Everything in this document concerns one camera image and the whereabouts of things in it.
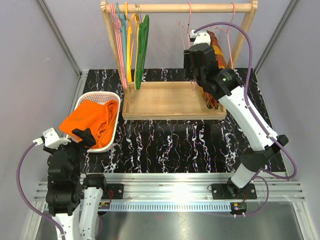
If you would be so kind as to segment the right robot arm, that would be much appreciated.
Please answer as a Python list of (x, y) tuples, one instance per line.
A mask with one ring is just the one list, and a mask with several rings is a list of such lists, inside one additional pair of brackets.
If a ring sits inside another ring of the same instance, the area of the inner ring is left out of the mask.
[(216, 191), (220, 199), (241, 199), (250, 191), (250, 181), (263, 165), (273, 158), (289, 140), (265, 122), (250, 100), (245, 100), (245, 87), (231, 68), (220, 69), (214, 48), (207, 43), (184, 51), (183, 67), (205, 93), (212, 95), (236, 120), (251, 149), (240, 157), (234, 175)]

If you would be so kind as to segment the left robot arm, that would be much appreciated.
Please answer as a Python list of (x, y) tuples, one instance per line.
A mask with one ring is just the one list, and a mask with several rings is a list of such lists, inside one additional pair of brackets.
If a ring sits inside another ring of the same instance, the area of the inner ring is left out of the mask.
[(79, 141), (60, 137), (54, 128), (43, 132), (47, 159), (48, 212), (58, 223), (60, 240), (94, 240), (101, 199), (109, 191), (102, 173), (81, 179), (80, 157), (96, 144), (89, 128), (72, 130)]

